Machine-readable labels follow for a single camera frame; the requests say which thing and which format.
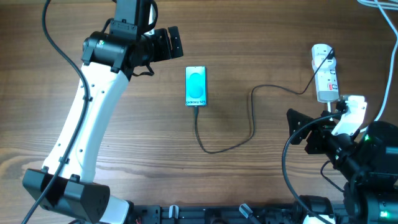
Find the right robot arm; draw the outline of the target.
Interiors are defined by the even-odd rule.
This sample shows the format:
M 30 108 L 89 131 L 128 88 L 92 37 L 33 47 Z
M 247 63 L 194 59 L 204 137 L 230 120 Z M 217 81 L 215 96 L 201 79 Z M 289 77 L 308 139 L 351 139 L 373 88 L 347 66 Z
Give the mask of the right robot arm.
M 287 111 L 290 145 L 307 141 L 307 154 L 324 154 L 347 180 L 343 203 L 353 223 L 397 223 L 397 126 L 374 121 L 359 142 L 360 108 L 344 106 L 336 113 L 311 118 Z

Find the turquoise screen smartphone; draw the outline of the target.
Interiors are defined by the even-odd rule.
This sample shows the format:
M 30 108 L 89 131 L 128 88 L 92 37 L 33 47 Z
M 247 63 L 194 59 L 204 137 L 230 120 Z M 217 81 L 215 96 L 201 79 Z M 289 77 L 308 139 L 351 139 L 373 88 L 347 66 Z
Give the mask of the turquoise screen smartphone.
M 206 106 L 206 67 L 189 66 L 185 68 L 185 105 Z

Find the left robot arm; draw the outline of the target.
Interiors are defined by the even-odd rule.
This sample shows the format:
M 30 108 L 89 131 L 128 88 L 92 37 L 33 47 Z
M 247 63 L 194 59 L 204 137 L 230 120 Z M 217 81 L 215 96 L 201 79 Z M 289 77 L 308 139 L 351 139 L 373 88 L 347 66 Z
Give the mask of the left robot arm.
M 118 1 L 114 17 L 83 43 L 79 86 L 62 132 L 39 169 L 22 184 L 34 207 L 72 217 L 74 223 L 136 223 L 134 205 L 94 182 L 100 145 L 122 93 L 152 62 L 183 55 L 177 27 L 157 29 L 155 1 Z

